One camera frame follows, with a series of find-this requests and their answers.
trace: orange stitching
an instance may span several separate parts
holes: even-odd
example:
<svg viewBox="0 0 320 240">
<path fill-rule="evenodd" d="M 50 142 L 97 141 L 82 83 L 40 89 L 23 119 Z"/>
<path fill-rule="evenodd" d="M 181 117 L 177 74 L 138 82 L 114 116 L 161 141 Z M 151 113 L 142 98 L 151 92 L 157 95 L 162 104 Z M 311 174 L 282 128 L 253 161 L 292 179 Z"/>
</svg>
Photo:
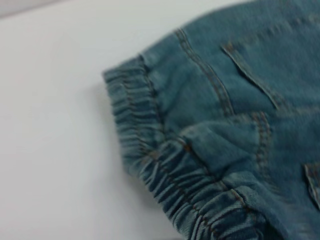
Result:
<svg viewBox="0 0 320 240">
<path fill-rule="evenodd" d="M 203 223 L 204 226 L 208 227 L 209 231 L 212 232 L 213 236 L 214 236 L 215 238 L 217 238 L 217 232 L 216 232 L 213 228 L 211 228 L 211 226 L 208 226 L 208 222 L 204 222 L 204 216 L 203 216 L 202 214 L 200 214 L 200 209 L 198 209 L 198 208 L 196 207 L 196 205 L 194 205 L 194 204 L 192 205 L 192 204 L 191 204 L 191 201 L 190 201 L 189 198 L 187 197 L 187 194 L 185 193 L 185 191 L 184 191 L 181 187 L 179 187 L 178 184 L 176 183 L 176 181 L 170 176 L 169 170 L 168 170 L 166 167 L 162 166 L 161 163 L 158 161 L 157 158 L 152 158 L 152 159 L 153 159 L 153 161 L 154 161 L 155 163 L 158 164 L 159 168 L 167 175 L 167 179 L 169 180 L 169 182 L 171 182 L 171 183 L 174 185 L 174 187 L 182 194 L 182 196 L 183 196 L 183 198 L 184 198 L 184 201 L 185 201 L 186 203 L 188 203 L 190 206 L 192 206 L 192 209 L 193 209 L 193 210 L 196 212 L 196 214 L 198 215 L 197 218 L 198 218 L 198 217 L 201 217 L 202 220 L 201 220 L 200 224 Z"/>
<path fill-rule="evenodd" d="M 160 110 L 159 110 L 160 108 L 159 108 L 158 102 L 156 100 L 156 90 L 154 88 L 154 85 L 153 85 L 152 81 L 150 80 L 150 77 L 149 77 L 148 73 L 147 73 L 147 70 L 145 68 L 146 65 L 144 63 L 143 58 L 141 57 L 140 60 L 141 60 L 141 64 L 144 66 L 144 68 L 143 68 L 144 78 L 147 81 L 147 85 L 148 85 L 149 90 L 150 90 L 150 95 L 151 95 L 151 98 L 152 98 L 152 101 L 153 101 L 153 104 L 154 104 L 154 108 L 155 108 L 155 114 L 156 114 L 156 117 L 157 117 L 157 119 L 158 119 L 158 121 L 159 121 L 159 123 L 161 125 L 160 130 L 161 130 L 161 132 L 163 134 L 164 140 L 166 140 L 167 137 L 166 137 L 166 132 L 165 132 L 165 126 L 164 126 L 163 121 L 161 120 Z"/>
<path fill-rule="evenodd" d="M 186 53 L 186 55 L 194 62 L 198 65 L 198 67 L 202 70 L 202 72 L 206 75 L 206 77 L 208 78 L 208 80 L 211 82 L 216 94 L 217 94 L 217 97 L 219 99 L 219 102 L 221 104 L 221 107 L 222 107 L 222 110 L 223 110 L 223 114 L 224 116 L 228 116 L 228 115 L 234 115 L 235 112 L 232 108 L 232 105 L 231 105 L 231 101 L 229 99 L 229 96 L 228 96 L 228 93 L 224 87 L 224 85 L 222 84 L 221 80 L 218 78 L 218 76 L 216 75 L 216 73 L 213 71 L 213 69 L 210 67 L 209 64 L 203 62 L 201 60 L 201 58 L 196 55 L 196 53 L 193 51 L 193 49 L 191 48 L 188 40 L 187 40 L 187 37 L 186 37 L 186 34 L 183 32 L 182 29 L 178 29 L 176 32 L 175 32 L 179 42 L 180 42 L 180 45 L 182 47 L 182 49 L 184 50 L 184 52 Z M 214 76 L 215 79 L 217 79 L 217 82 L 219 83 L 219 86 L 216 85 L 216 83 L 212 80 L 210 74 L 205 70 L 204 66 L 207 66 L 207 68 L 210 70 L 210 72 L 212 73 L 212 75 Z"/>
<path fill-rule="evenodd" d="M 182 142 L 182 140 L 178 140 L 178 143 L 180 143 L 185 150 L 187 149 L 187 150 L 188 150 L 187 152 L 189 152 L 194 158 L 200 159 L 199 156 L 193 151 L 192 146 L 191 146 L 190 144 L 185 144 L 184 142 Z M 225 191 L 230 191 L 230 192 L 232 193 L 232 195 L 241 203 L 243 209 L 248 213 L 248 215 L 251 216 L 253 222 L 254 222 L 255 224 L 258 224 L 255 215 L 252 213 L 251 209 L 250 209 L 249 207 L 247 207 L 245 201 L 244 201 L 243 198 L 237 193 L 237 191 L 235 191 L 233 188 L 229 189 L 229 188 L 227 187 L 227 185 L 226 185 L 222 180 L 221 180 L 221 181 L 217 181 L 212 174 L 209 174 L 209 170 L 208 170 L 208 168 L 207 168 L 204 164 L 201 164 L 201 167 L 204 169 L 205 174 L 213 180 L 212 183 L 213 183 L 213 184 L 214 184 L 214 183 L 218 183 L 218 184 L 220 184 L 220 185 L 223 187 L 223 189 L 224 189 Z M 255 226 L 253 227 L 253 229 L 254 229 L 255 234 L 256 234 L 257 236 L 259 236 L 259 235 L 258 235 L 258 232 L 257 232 L 257 229 L 256 229 Z"/>
</svg>

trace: denim shorts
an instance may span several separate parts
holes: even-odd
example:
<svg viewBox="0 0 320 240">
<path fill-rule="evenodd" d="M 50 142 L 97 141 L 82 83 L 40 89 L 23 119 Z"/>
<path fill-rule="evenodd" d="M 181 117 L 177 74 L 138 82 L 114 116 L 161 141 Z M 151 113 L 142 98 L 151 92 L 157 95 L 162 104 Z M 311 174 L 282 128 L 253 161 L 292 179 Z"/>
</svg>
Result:
<svg viewBox="0 0 320 240">
<path fill-rule="evenodd" d="M 185 239 L 320 239 L 319 0 L 210 13 L 104 78 L 125 170 Z"/>
</svg>

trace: denim garment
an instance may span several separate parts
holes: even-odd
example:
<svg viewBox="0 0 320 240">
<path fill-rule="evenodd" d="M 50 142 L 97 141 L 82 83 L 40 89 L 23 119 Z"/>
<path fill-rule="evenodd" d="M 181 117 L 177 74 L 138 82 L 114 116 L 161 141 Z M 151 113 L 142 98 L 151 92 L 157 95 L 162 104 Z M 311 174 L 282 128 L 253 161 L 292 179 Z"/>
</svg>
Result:
<svg viewBox="0 0 320 240">
<path fill-rule="evenodd" d="M 320 240 L 320 0 L 208 14 L 104 74 L 127 172 L 188 240 Z"/>
</svg>

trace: double stitching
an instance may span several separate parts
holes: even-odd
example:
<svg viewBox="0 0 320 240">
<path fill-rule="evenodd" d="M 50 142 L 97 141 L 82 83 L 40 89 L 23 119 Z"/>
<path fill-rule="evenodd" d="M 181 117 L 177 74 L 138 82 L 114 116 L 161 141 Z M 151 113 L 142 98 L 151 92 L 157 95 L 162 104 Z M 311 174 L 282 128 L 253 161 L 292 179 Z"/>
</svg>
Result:
<svg viewBox="0 0 320 240">
<path fill-rule="evenodd" d="M 304 214 L 297 212 L 298 207 L 296 204 L 283 195 L 281 189 L 275 184 L 270 176 L 268 154 L 271 144 L 271 128 L 266 115 L 263 112 L 255 112 L 252 113 L 251 117 L 256 122 L 259 133 L 259 146 L 255 154 L 257 167 L 264 177 L 266 185 L 278 200 L 284 203 L 284 207 L 288 209 L 288 212 L 293 213 L 291 218 L 293 221 L 296 221 L 295 224 L 299 227 L 298 234 L 301 239 L 317 239 L 314 230 L 310 226 L 309 220 Z"/>
<path fill-rule="evenodd" d="M 271 129 L 267 118 L 263 112 L 253 113 L 253 120 L 256 122 L 259 133 L 259 146 L 255 153 L 257 166 L 265 179 L 270 180 L 269 164 L 268 164 L 268 149 L 271 139 Z"/>
<path fill-rule="evenodd" d="M 227 187 L 227 185 L 221 180 L 221 181 L 217 181 L 216 178 L 210 174 L 209 170 L 208 170 L 208 167 L 206 166 L 206 164 L 200 159 L 200 157 L 193 151 L 192 147 L 187 144 L 183 139 L 178 139 L 177 140 L 178 143 L 180 143 L 184 150 L 186 152 L 188 152 L 191 156 L 192 156 L 192 159 L 195 160 L 195 163 L 197 165 L 199 165 L 204 173 L 207 175 L 207 177 L 211 178 L 212 180 L 212 183 L 215 184 L 215 183 L 218 183 L 222 186 L 222 188 L 227 192 L 227 191 L 230 191 L 232 193 L 232 195 L 237 199 L 237 201 L 239 201 L 242 205 L 242 208 L 245 209 L 245 211 L 247 212 L 247 214 L 251 217 L 252 221 L 254 222 L 255 225 L 257 225 L 257 219 L 256 219 L 256 216 L 253 214 L 253 212 L 251 211 L 251 209 L 246 205 L 244 199 L 239 195 L 239 193 L 234 190 L 233 188 L 229 189 Z M 257 232 L 257 229 L 256 227 L 252 227 L 256 236 L 259 237 L 258 235 L 258 232 Z"/>
<path fill-rule="evenodd" d="M 180 192 L 180 194 L 183 196 L 184 201 L 187 204 L 189 204 L 192 207 L 192 209 L 195 211 L 195 213 L 197 214 L 196 219 L 200 217 L 199 226 L 201 225 L 201 223 L 203 223 L 204 226 L 206 226 L 208 230 L 213 234 L 213 237 L 215 239 L 218 239 L 217 232 L 208 224 L 208 219 L 204 215 L 200 214 L 200 209 L 198 209 L 195 204 L 191 203 L 191 200 L 187 197 L 188 195 L 186 194 L 186 192 L 181 187 L 179 187 L 176 181 L 171 177 L 170 171 L 161 164 L 157 156 L 155 156 L 154 154 L 150 154 L 149 156 L 151 157 L 152 161 L 155 164 L 158 164 L 159 169 L 162 170 L 167 175 L 168 181 Z"/>
<path fill-rule="evenodd" d="M 233 60 L 235 65 L 247 76 L 248 81 L 256 85 L 269 97 L 276 109 L 285 108 L 288 110 L 290 108 L 283 96 L 272 90 L 266 83 L 263 83 L 262 80 L 252 73 L 250 66 L 248 66 L 246 61 L 231 42 L 222 46 L 222 49 Z"/>
<path fill-rule="evenodd" d="M 221 80 L 218 78 L 217 74 L 214 72 L 214 70 L 212 69 L 212 67 L 204 62 L 199 55 L 197 55 L 193 49 L 191 48 L 187 36 L 184 33 L 184 31 L 182 29 L 178 29 L 175 32 L 179 43 L 182 47 L 182 49 L 184 50 L 184 52 L 186 53 L 186 55 L 195 63 L 197 64 L 197 66 L 201 69 L 201 71 L 204 73 L 204 75 L 206 75 L 206 77 L 209 79 L 209 81 L 211 82 L 214 91 L 217 94 L 217 97 L 219 99 L 220 105 L 222 107 L 223 110 L 223 114 L 225 117 L 230 116 L 230 115 L 234 115 L 235 112 L 233 110 L 233 107 L 231 105 L 230 102 L 230 98 L 228 96 L 228 93 L 226 91 L 226 88 L 224 87 L 223 83 L 221 82 Z"/>
<path fill-rule="evenodd" d="M 153 101 L 153 104 L 154 104 L 155 114 L 156 114 L 157 120 L 158 120 L 158 122 L 160 124 L 160 131 L 163 134 L 163 138 L 164 138 L 163 140 L 166 141 L 167 137 L 166 137 L 166 132 L 165 132 L 165 125 L 164 125 L 164 122 L 163 122 L 163 120 L 161 118 L 160 108 L 159 108 L 158 102 L 156 100 L 156 90 L 154 88 L 154 84 L 150 80 L 150 77 L 149 77 L 149 74 L 148 74 L 148 72 L 146 70 L 146 65 L 144 63 L 144 60 L 143 60 L 142 56 L 140 57 L 140 61 L 141 61 L 141 64 L 144 66 L 144 68 L 143 68 L 143 77 L 146 80 L 146 83 L 147 83 L 149 91 L 150 91 L 150 97 L 151 97 L 151 99 Z"/>
</svg>

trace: gathered denim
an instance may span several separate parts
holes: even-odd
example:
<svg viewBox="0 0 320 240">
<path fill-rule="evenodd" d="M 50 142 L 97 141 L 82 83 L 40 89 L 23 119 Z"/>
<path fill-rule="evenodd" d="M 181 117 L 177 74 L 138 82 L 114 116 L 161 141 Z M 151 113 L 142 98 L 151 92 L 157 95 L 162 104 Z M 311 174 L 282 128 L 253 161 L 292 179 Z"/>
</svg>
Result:
<svg viewBox="0 0 320 240">
<path fill-rule="evenodd" d="M 205 15 L 104 73 L 125 170 L 188 240 L 320 240 L 320 1 Z"/>
</svg>

